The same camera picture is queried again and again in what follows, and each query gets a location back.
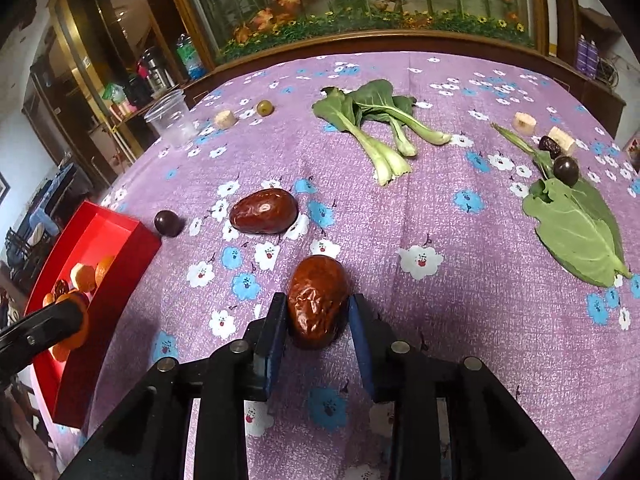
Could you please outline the dark red jujube date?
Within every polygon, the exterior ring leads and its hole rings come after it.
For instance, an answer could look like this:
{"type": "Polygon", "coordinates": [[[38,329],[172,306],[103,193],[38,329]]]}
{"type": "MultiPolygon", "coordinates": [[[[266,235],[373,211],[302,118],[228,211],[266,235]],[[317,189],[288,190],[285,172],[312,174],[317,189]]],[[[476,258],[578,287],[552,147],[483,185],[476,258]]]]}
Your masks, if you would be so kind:
{"type": "Polygon", "coordinates": [[[60,278],[57,280],[52,288],[52,297],[54,300],[58,300],[61,296],[64,296],[70,292],[70,285],[60,278]]]}
{"type": "Polygon", "coordinates": [[[282,188],[265,188],[233,205],[230,223],[241,233],[281,234],[298,216],[296,199],[282,188]]]}
{"type": "Polygon", "coordinates": [[[341,328],[349,282],[341,263],[312,255],[295,269],[288,288],[288,313],[294,344],[303,350],[326,348],[341,328]]]}

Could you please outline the dark purple plum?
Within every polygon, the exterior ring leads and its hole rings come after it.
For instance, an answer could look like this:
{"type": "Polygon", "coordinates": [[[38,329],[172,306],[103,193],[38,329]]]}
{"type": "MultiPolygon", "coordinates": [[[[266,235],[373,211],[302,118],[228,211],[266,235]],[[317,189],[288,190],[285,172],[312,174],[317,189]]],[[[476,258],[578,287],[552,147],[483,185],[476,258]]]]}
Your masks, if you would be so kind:
{"type": "Polygon", "coordinates": [[[183,218],[171,210],[160,210],[154,217],[154,228],[160,236],[177,237],[183,227],[183,218]]]}

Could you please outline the small white corn block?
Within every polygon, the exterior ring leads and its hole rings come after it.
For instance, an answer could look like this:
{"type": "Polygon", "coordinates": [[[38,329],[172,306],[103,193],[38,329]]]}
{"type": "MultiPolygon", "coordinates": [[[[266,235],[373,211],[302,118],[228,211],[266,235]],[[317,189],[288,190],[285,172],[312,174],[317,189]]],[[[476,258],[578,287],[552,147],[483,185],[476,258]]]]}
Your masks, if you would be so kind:
{"type": "Polygon", "coordinates": [[[70,281],[80,292],[92,292],[96,288],[96,269],[85,263],[76,263],[70,269],[70,281]]]}

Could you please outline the purple floral tablecloth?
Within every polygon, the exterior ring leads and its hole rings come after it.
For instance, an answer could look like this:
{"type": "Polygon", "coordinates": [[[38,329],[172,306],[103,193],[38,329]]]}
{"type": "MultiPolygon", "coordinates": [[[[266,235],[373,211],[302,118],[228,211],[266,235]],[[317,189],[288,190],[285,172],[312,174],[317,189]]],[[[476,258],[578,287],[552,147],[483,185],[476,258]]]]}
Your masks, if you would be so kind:
{"type": "Polygon", "coordinates": [[[234,78],[194,108],[198,136],[153,144],[101,196],[145,223],[163,209],[186,225],[164,240],[114,331],[81,429],[49,424],[70,462],[108,413],[163,356],[209,356],[265,315],[300,260],[344,266],[401,338],[431,356],[483,360],[578,479],[612,463],[639,415],[639,282],[594,287],[547,252],[522,201],[530,158],[491,127],[517,112],[538,134],[576,140],[580,172],[602,194],[639,266],[639,177],[603,127],[546,76],[436,53],[317,56],[234,78]],[[357,141],[314,116],[321,90],[388,80],[416,99],[416,118],[450,133],[416,142],[410,174],[379,186],[357,141]],[[268,100],[271,115],[256,105],[268,100]],[[238,122],[218,129],[232,110],[238,122]],[[234,204],[265,188],[294,196],[281,234],[246,234],[234,204]]]}

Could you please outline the large green leaf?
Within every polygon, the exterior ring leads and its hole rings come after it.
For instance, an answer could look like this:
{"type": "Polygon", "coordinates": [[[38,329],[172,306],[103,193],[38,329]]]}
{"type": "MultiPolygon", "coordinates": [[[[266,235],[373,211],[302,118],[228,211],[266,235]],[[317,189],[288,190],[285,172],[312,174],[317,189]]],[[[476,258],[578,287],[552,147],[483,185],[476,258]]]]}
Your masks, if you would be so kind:
{"type": "Polygon", "coordinates": [[[631,278],[620,227],[600,192],[582,174],[570,188],[553,175],[554,159],[548,152],[507,128],[491,127],[527,154],[540,172],[523,198],[523,211],[537,221],[535,232],[552,257],[594,286],[608,288],[619,276],[631,278]]]}

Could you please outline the clear plastic cup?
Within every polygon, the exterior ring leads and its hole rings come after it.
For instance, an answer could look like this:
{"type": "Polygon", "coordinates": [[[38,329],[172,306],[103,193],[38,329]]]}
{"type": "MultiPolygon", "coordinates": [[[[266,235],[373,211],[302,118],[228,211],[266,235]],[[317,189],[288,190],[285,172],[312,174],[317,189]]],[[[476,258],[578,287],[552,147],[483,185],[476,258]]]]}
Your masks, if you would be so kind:
{"type": "Polygon", "coordinates": [[[181,89],[166,93],[149,108],[143,118],[164,142],[174,148],[188,144],[198,134],[181,89]]]}

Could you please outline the dark plum on leaf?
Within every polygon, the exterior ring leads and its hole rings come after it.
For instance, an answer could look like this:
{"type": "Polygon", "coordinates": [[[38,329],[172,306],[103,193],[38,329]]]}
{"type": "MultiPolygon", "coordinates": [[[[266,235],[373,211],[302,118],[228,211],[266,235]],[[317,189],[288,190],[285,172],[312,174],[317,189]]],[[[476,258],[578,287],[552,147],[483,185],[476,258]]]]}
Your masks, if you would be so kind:
{"type": "Polygon", "coordinates": [[[573,157],[558,156],[552,165],[553,175],[565,185],[572,188],[580,178],[579,166],[573,157]]]}

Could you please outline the steel thermos kettle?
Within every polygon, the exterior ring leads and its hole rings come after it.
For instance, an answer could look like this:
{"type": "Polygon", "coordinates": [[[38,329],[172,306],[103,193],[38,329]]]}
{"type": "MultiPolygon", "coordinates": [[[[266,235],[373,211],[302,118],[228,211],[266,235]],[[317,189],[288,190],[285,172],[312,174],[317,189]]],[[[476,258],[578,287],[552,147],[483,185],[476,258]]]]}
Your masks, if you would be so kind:
{"type": "Polygon", "coordinates": [[[138,73],[148,83],[153,96],[160,96],[175,85],[164,58],[154,47],[147,48],[142,52],[138,63],[138,73]]]}

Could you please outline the small white corn piece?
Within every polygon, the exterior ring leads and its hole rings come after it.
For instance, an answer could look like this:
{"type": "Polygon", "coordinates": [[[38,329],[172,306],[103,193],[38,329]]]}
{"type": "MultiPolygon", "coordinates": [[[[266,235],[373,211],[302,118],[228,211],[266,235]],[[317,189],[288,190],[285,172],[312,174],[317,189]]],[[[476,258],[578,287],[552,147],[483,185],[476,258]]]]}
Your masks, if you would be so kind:
{"type": "Polygon", "coordinates": [[[232,110],[221,110],[214,117],[214,123],[218,129],[226,130],[233,127],[238,122],[232,110]]]}

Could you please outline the small dark date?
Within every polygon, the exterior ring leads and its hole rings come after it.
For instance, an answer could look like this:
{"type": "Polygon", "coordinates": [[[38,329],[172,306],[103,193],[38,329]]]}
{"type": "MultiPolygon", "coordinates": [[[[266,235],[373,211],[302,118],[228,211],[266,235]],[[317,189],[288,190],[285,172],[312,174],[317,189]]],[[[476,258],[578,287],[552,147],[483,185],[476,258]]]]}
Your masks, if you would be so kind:
{"type": "Polygon", "coordinates": [[[538,142],[538,148],[541,151],[548,152],[552,159],[556,159],[563,154],[562,148],[551,136],[542,136],[538,142]]]}

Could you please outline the green label water bottle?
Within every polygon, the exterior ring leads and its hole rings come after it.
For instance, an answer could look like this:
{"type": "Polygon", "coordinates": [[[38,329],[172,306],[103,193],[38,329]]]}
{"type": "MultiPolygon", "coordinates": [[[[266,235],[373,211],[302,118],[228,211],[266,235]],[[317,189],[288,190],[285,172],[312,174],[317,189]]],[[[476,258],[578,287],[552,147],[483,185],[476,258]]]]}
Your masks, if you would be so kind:
{"type": "Polygon", "coordinates": [[[190,36],[181,34],[177,39],[176,48],[178,57],[191,79],[200,79],[206,75],[206,68],[190,36]]]}

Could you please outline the green olive fruit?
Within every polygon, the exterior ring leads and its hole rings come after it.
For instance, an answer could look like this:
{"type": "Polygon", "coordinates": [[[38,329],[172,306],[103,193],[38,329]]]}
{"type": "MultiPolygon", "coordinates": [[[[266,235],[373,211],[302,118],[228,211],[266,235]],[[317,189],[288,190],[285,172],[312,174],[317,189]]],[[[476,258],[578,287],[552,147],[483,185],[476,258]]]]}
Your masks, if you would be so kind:
{"type": "Polygon", "coordinates": [[[268,100],[262,100],[256,105],[256,112],[262,117],[271,115],[273,111],[274,111],[274,106],[268,100]]]}

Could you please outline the bok choy bunch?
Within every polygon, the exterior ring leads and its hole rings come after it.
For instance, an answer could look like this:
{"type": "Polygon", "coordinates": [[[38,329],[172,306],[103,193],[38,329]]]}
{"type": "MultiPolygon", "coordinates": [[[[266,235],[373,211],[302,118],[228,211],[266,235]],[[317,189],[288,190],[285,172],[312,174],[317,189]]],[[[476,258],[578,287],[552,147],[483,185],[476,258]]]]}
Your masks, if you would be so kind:
{"type": "Polygon", "coordinates": [[[314,116],[356,139],[372,162],[379,186],[388,185],[412,171],[408,160],[415,158],[418,150],[408,139],[405,128],[434,146],[446,145],[452,139],[450,133],[427,127],[415,118],[416,99],[395,94],[393,85],[386,79],[371,80],[352,92],[337,87],[326,87],[321,92],[323,98],[311,107],[314,116]],[[363,131],[365,122],[378,122],[390,128],[394,146],[391,148],[363,131]]]}

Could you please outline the purple bottles pair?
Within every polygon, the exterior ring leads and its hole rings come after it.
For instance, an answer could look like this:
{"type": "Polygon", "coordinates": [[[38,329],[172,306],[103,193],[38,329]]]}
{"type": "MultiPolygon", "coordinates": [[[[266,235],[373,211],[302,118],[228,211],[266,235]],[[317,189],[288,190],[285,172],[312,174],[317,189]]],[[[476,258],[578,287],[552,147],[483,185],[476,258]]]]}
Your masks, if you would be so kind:
{"type": "Polygon", "coordinates": [[[590,79],[597,78],[599,52],[593,41],[588,41],[584,35],[578,37],[575,68],[590,79]]]}

